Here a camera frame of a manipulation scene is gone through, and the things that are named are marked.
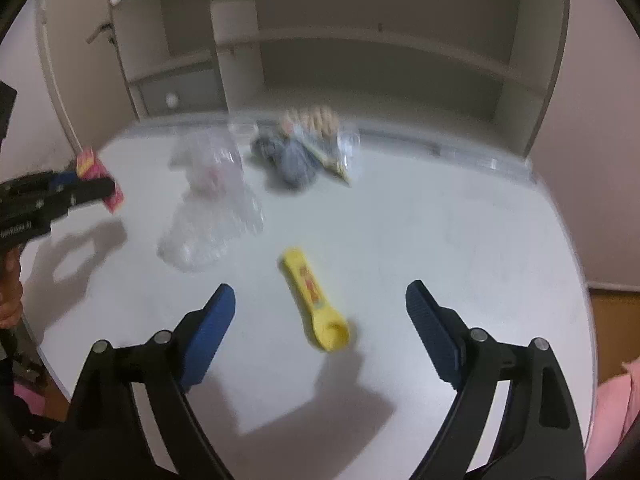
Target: human hand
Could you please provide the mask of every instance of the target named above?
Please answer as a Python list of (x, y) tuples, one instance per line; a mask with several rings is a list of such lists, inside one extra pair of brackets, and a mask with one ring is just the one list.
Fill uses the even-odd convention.
[(0, 268), (0, 328), (12, 328), (22, 315), (20, 283), (20, 249), (11, 249)]

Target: wall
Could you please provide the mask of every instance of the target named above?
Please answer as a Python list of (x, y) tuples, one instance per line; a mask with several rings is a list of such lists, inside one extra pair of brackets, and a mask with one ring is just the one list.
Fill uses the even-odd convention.
[(587, 280), (640, 288), (640, 40), (615, 0), (571, 0), (531, 156)]
[(0, 180), (62, 167), (74, 156), (53, 108), (36, 42), (36, 0), (29, 0), (0, 44), (0, 79), (18, 91), (0, 152)]

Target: shelf unit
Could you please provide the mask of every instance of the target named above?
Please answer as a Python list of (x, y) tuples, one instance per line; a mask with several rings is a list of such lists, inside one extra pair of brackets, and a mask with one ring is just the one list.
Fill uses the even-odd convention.
[(568, 21), (568, 0), (119, 0), (113, 10), (141, 115), (145, 82), (201, 70), (218, 96), (210, 110), (328, 104), (361, 124), (519, 158)]

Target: gray drawer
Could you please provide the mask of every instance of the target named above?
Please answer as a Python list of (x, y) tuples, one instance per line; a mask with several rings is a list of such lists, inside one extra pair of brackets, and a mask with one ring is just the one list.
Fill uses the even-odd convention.
[[(225, 108), (220, 80), (211, 68), (140, 83), (140, 93), (150, 117)], [(177, 96), (175, 108), (169, 108), (168, 94)]]

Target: door handle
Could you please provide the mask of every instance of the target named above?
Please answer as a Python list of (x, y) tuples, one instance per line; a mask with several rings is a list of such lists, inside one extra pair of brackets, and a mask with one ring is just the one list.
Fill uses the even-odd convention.
[(115, 45), (116, 40), (114, 36), (115, 31), (113, 28), (113, 22), (105, 22), (101, 25), (98, 25), (98, 27), (94, 30), (94, 33), (86, 39), (87, 44), (92, 44), (98, 38), (98, 36), (100, 36), (104, 32), (110, 32), (109, 43)]

